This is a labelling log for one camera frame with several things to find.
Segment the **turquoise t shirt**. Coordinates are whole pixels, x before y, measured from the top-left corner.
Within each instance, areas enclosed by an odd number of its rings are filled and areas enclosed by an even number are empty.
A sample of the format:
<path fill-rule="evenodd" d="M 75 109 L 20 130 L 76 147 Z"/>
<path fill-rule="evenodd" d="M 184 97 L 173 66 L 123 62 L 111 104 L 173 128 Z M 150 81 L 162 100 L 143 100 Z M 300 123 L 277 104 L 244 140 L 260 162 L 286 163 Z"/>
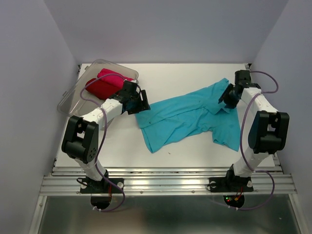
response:
<path fill-rule="evenodd" d="M 223 78 L 197 91 L 153 103 L 148 111 L 136 114 L 148 150 L 155 153 L 165 145 L 210 131 L 214 143 L 238 151 L 237 109 L 218 102 L 229 84 Z"/>

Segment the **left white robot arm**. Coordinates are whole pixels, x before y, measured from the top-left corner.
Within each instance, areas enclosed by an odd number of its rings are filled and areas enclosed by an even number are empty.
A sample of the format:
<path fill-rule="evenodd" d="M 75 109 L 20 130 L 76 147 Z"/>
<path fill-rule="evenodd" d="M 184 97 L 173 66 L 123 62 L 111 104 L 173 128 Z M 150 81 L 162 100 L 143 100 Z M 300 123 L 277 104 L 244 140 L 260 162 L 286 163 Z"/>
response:
<path fill-rule="evenodd" d="M 105 175 L 106 169 L 98 161 L 104 143 L 104 140 L 99 141 L 100 129 L 104 129 L 103 135 L 106 136 L 109 121 L 125 112 L 132 115 L 150 110 L 150 106 L 146 91 L 137 83 L 127 80 L 121 90 L 102 104 L 92 99 L 89 101 L 97 108 L 81 117 L 71 116 L 68 119 L 61 150 L 79 164 L 97 192 L 104 192 L 109 181 Z"/>

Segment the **clear plastic bin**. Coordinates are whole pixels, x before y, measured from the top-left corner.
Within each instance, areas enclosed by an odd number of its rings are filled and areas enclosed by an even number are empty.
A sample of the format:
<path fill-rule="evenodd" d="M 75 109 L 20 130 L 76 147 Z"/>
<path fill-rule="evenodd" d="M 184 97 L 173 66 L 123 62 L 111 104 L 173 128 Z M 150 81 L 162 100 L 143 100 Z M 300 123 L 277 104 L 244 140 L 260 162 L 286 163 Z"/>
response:
<path fill-rule="evenodd" d="M 96 80 L 94 80 L 92 83 L 100 80 L 99 78 L 97 78 L 97 75 L 103 68 L 132 78 L 134 79 L 133 82 L 138 84 L 138 73 L 135 70 L 102 59 L 97 59 L 83 73 L 80 79 L 77 80 L 74 86 L 64 95 L 63 99 L 57 106 L 57 110 L 60 113 L 66 114 L 69 119 L 71 116 L 81 117 L 97 108 L 97 106 L 93 102 L 89 101 L 91 99 L 96 101 L 96 103 L 98 104 L 102 104 L 105 100 L 98 99 L 96 96 L 89 93 L 86 90 L 86 83 L 93 78 L 95 78 Z"/>

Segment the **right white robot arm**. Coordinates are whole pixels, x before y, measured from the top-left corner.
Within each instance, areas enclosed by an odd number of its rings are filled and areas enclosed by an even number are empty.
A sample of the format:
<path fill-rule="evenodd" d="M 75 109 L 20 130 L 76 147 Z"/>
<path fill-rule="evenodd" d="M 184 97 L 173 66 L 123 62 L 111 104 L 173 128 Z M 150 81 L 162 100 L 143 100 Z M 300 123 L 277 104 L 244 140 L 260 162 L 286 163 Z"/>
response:
<path fill-rule="evenodd" d="M 258 165 L 269 155 L 284 149 L 287 139 L 290 116 L 274 108 L 265 98 L 266 94 L 274 94 L 279 90 L 275 78 L 262 71 L 254 71 L 268 76 L 275 83 L 272 91 L 263 91 L 257 83 L 253 83 L 251 72 L 239 70 L 235 72 L 234 84 L 229 84 L 218 102 L 233 109 L 242 101 L 247 104 L 240 132 L 241 158 L 233 164 L 233 174 L 224 178 L 224 184 L 229 190 L 236 190 L 242 184 L 241 178 L 252 175 Z M 243 131 L 248 113 L 254 116 L 248 133 L 248 148 L 244 151 L 242 145 Z"/>

